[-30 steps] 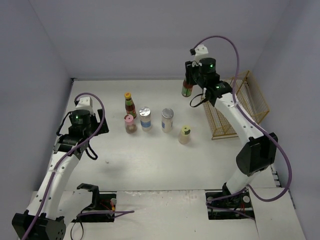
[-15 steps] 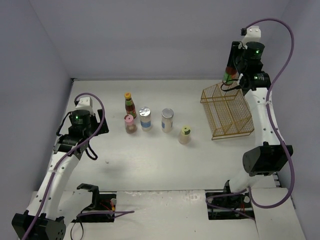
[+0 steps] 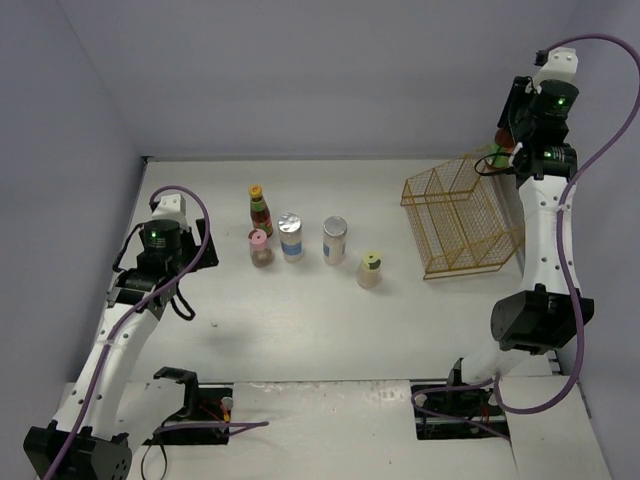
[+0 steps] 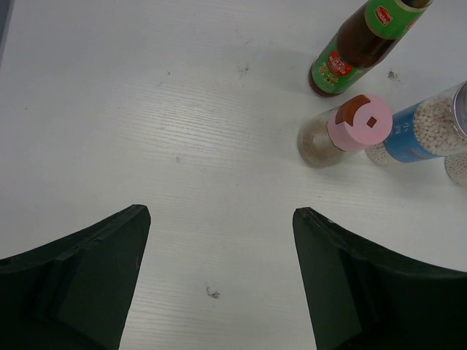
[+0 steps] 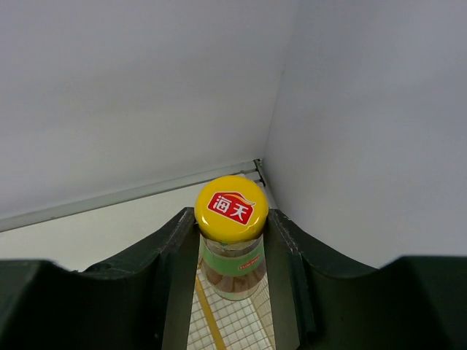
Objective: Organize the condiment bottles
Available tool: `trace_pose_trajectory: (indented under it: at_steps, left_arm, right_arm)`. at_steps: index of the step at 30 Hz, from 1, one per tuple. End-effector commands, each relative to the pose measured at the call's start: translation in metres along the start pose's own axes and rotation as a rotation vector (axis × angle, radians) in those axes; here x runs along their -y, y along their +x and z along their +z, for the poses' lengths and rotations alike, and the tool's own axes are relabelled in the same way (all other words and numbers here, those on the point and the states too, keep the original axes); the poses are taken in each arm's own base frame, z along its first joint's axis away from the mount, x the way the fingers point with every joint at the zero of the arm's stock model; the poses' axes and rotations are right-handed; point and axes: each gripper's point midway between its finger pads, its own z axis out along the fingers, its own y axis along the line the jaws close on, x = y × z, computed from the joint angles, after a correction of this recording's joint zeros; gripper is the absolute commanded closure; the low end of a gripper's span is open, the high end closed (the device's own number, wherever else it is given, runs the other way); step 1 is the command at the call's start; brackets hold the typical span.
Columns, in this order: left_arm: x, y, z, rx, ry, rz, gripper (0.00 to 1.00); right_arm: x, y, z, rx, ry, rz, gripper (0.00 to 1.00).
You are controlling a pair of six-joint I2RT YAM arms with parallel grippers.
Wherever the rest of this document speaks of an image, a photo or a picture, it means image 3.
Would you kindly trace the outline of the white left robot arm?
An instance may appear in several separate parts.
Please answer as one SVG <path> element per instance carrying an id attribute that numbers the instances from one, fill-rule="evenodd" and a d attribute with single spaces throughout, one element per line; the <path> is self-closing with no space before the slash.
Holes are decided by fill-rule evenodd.
<path id="1" fill-rule="evenodd" d="M 46 427 L 33 426 L 23 448 L 40 479 L 124 479 L 133 455 L 169 417 L 199 409 L 195 372 L 162 367 L 135 400 L 123 398 L 142 348 L 169 307 L 182 300 L 180 280 L 218 265 L 210 221 L 196 222 L 195 242 L 185 220 L 141 224 L 143 250 L 122 271 L 107 298 L 96 341 L 69 396 Z"/>

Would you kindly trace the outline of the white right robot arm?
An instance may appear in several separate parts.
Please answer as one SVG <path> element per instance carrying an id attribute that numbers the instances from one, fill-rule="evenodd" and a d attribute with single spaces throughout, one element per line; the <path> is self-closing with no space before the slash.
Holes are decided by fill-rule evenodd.
<path id="1" fill-rule="evenodd" d="M 515 144 L 508 171 L 524 213 L 523 277 L 516 293 L 494 305 L 489 342 L 452 367 L 442 398 L 455 412 L 477 402 L 476 385 L 510 372 L 527 356 L 566 345 L 577 334 L 576 320 L 589 322 L 594 315 L 594 302 L 580 294 L 572 264 L 572 181 L 578 161 L 565 138 L 578 94 L 563 80 L 513 80 L 498 125 Z"/>

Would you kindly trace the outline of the yellow cap sauce bottle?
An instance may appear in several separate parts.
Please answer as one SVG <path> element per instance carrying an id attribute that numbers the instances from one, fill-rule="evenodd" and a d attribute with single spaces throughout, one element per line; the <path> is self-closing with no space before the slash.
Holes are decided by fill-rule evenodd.
<path id="1" fill-rule="evenodd" d="M 273 234 L 271 213 L 259 184 L 251 185 L 248 189 L 250 197 L 250 217 L 254 229 L 263 230 L 267 237 Z"/>
<path id="2" fill-rule="evenodd" d="M 511 133 L 505 128 L 499 128 L 494 136 L 494 145 L 492 152 L 496 153 L 491 165 L 495 169 L 507 168 L 509 166 L 509 158 L 515 147 Z"/>

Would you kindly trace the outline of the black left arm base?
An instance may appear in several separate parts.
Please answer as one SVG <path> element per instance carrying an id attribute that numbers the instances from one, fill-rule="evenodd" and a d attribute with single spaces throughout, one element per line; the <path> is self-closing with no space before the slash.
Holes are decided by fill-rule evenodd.
<path id="1" fill-rule="evenodd" d="M 233 387 L 231 385 L 201 385 L 197 373 L 176 367 L 162 367 L 154 380 L 169 379 L 181 385 L 181 408 L 166 418 L 162 426 L 182 423 L 227 422 L 231 418 Z M 213 446 L 229 443 L 229 429 L 184 429 L 160 433 L 144 442 L 144 445 L 164 446 Z"/>

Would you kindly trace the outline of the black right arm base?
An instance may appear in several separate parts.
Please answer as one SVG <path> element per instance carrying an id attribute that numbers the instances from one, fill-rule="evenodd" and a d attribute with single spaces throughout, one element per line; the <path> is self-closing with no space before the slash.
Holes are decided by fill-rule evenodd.
<path id="1" fill-rule="evenodd" d="M 420 441 L 510 440 L 506 414 L 491 387 L 452 391 L 444 383 L 412 383 L 410 391 Z"/>

